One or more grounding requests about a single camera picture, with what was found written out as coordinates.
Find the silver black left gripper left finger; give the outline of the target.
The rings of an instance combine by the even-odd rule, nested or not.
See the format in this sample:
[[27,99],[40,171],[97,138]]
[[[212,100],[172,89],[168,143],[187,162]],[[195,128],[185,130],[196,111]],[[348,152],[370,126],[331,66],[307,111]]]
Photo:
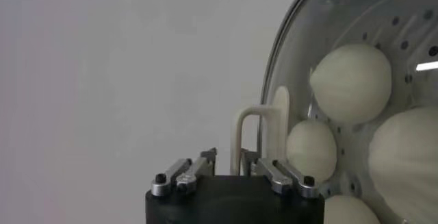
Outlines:
[[202,151],[193,161],[190,158],[178,159],[165,172],[155,175],[150,192],[155,197],[166,197],[175,189],[187,195],[196,190],[198,180],[204,176],[214,176],[217,149]]

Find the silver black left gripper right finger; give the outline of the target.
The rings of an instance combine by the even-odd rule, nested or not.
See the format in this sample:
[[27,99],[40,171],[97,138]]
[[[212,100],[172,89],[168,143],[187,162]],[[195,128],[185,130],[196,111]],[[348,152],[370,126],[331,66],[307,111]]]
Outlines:
[[241,149],[240,153],[243,175],[264,177],[276,194],[286,195],[294,191],[305,199],[317,199],[320,196],[315,178],[303,175],[288,161],[261,158],[257,152],[247,149]]

